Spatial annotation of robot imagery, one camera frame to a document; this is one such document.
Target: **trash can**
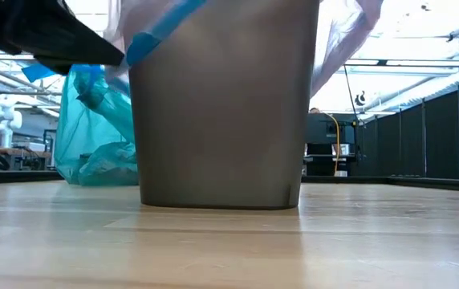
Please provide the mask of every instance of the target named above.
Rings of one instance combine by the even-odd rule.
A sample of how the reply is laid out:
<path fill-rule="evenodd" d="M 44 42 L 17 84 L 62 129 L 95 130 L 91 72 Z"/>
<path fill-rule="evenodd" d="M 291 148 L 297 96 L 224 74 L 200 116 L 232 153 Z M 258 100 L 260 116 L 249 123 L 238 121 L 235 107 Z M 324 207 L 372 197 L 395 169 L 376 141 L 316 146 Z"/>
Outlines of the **trash can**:
<path fill-rule="evenodd" d="M 314 0 L 208 0 L 131 69 L 143 204 L 298 205 L 318 13 Z"/>

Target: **ceiling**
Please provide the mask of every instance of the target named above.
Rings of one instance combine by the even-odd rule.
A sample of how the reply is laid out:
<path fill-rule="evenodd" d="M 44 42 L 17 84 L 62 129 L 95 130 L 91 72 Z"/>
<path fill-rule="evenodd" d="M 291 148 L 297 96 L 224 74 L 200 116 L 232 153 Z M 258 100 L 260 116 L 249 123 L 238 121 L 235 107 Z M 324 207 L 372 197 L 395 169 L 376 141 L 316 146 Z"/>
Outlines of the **ceiling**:
<path fill-rule="evenodd" d="M 66 0 L 78 19 L 100 35 L 108 24 L 111 0 Z M 341 15 L 341 9 L 351 0 L 324 0 L 320 7 L 319 32 Z M 447 42 L 446 36 L 459 29 L 459 1 L 445 0 L 384 0 L 381 18 L 365 44 L 354 54 L 356 59 L 459 59 L 457 41 Z M 317 46 L 327 39 L 318 37 Z M 35 91 L 24 84 L 21 73 L 24 62 L 0 61 L 0 71 L 20 79 L 14 82 L 0 75 L 0 90 Z M 311 107 L 322 110 L 351 110 L 349 90 L 353 96 L 365 92 L 368 109 L 386 109 L 396 97 L 422 85 L 433 86 L 451 75 L 454 68 L 347 67 L 338 70 L 311 100 Z M 50 77 L 34 83 L 45 92 L 61 92 L 63 78 Z M 59 104 L 59 96 L 35 97 L 42 104 Z"/>

